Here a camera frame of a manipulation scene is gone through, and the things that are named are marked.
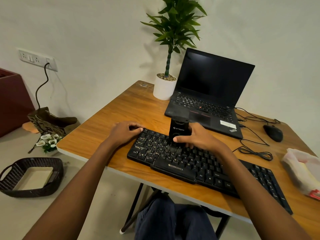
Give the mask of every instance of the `black mouse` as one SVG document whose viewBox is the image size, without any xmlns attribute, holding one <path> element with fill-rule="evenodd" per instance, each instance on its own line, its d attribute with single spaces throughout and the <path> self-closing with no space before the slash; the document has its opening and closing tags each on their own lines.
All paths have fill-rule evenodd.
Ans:
<svg viewBox="0 0 320 240">
<path fill-rule="evenodd" d="M 275 127 L 274 125 L 264 125 L 263 126 L 264 131 L 266 134 L 274 141 L 281 142 L 283 140 L 283 133 L 282 130 Z"/>
</svg>

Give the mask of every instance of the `laptop screen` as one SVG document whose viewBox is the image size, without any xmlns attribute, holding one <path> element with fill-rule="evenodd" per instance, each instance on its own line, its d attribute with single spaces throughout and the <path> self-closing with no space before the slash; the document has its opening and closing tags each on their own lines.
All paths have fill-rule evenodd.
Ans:
<svg viewBox="0 0 320 240">
<path fill-rule="evenodd" d="M 214 97 L 234 107 L 246 86 L 254 65 L 188 48 L 178 77 L 177 88 L 186 88 Z"/>
</svg>

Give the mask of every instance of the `jeans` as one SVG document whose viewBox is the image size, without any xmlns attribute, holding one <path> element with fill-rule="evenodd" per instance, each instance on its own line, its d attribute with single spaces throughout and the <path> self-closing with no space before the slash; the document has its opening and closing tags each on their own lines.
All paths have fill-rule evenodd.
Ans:
<svg viewBox="0 0 320 240">
<path fill-rule="evenodd" d="M 138 214 L 135 240 L 217 240 L 206 212 L 159 194 Z"/>
</svg>

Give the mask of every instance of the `black keyboard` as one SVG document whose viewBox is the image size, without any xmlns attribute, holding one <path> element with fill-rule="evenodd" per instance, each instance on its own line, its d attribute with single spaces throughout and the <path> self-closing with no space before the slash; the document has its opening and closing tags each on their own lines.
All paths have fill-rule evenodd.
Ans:
<svg viewBox="0 0 320 240">
<path fill-rule="evenodd" d="M 239 198 L 223 165 L 210 152 L 194 147 L 184 147 L 178 153 L 170 152 L 169 136 L 144 129 L 134 142 L 127 157 L 151 169 L 181 179 L 191 184 L 200 184 L 224 194 Z M 291 208 L 283 195 L 272 171 L 267 168 L 242 161 L 242 164 L 289 213 Z"/>
<path fill-rule="evenodd" d="M 208 103 L 200 99 L 195 99 L 187 95 L 184 95 L 181 92 L 178 92 L 174 104 L 190 109 L 199 110 L 201 112 L 211 114 L 215 117 L 219 117 L 225 121 L 233 122 L 230 107 L 222 107 L 216 104 Z"/>
</svg>

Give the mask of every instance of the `wooden desk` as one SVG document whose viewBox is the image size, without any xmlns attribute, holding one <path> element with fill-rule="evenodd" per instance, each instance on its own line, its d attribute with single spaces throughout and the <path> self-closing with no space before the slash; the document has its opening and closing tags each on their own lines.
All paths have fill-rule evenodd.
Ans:
<svg viewBox="0 0 320 240">
<path fill-rule="evenodd" d="M 104 108 L 94 114 L 90 119 L 80 125 L 76 130 L 67 135 L 58 143 L 58 151 L 66 155 L 87 161 L 97 147 L 104 141 L 113 123 L 133 120 L 146 126 L 146 128 L 168 135 L 171 119 L 164 116 L 169 101 L 156 99 L 153 84 L 137 81 Z M 235 152 L 239 159 L 269 168 L 273 171 L 292 211 L 293 217 L 314 239 L 320 236 L 320 202 L 301 194 L 291 183 L 280 159 L 285 155 L 287 148 L 314 153 L 285 123 L 277 125 L 284 134 L 281 143 L 271 140 L 264 132 L 261 122 L 247 121 L 243 123 L 262 137 L 270 147 L 250 144 L 256 151 L 269 151 L 273 154 L 273 161 L 265 161 L 257 156 Z M 243 128 L 244 138 L 259 141 L 248 129 Z M 215 137 L 226 143 L 232 150 L 240 146 L 237 139 L 215 133 Z M 139 181 L 146 185 L 156 187 L 168 193 L 175 194 L 192 202 L 206 206 L 214 211 L 236 217 L 246 222 L 251 222 L 240 199 L 222 194 L 218 191 L 192 185 L 172 178 L 162 173 L 153 171 L 150 167 L 127 159 L 127 153 L 134 141 L 120 148 L 111 159 L 107 170 L 116 172 L 125 177 Z"/>
</svg>

